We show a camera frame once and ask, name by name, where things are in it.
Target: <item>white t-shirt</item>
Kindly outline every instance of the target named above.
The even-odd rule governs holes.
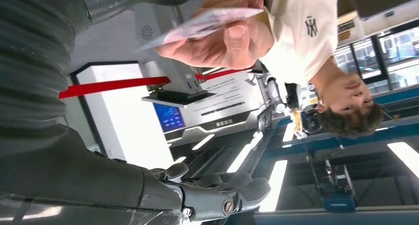
[[[279,82],[306,84],[337,47],[337,0],[267,0],[275,43],[260,61]]]

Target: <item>man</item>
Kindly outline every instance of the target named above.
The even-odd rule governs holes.
[[[342,72],[337,46],[337,0],[206,0],[209,8],[252,7],[265,12],[199,40],[158,47],[157,53],[195,67],[244,69],[259,59],[278,81],[312,83],[323,127],[340,136],[369,135],[382,121],[380,107],[357,74]]]

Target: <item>man's hand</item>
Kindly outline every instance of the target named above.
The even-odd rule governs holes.
[[[226,7],[263,8],[263,0],[206,0],[192,17],[212,8]],[[163,57],[194,67],[245,69],[264,56],[273,45],[269,24],[261,19],[259,15],[251,17],[200,40],[182,40],[162,45],[156,51]]]

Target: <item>blue screen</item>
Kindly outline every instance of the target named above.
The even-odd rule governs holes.
[[[162,125],[163,132],[177,130],[185,127],[178,107],[153,103],[157,117]]]

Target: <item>white wall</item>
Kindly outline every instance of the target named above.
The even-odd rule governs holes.
[[[83,83],[141,78],[138,64],[92,66],[78,75]],[[167,168],[173,158],[153,104],[142,101],[147,87],[86,95],[93,119],[111,158],[148,169]]]

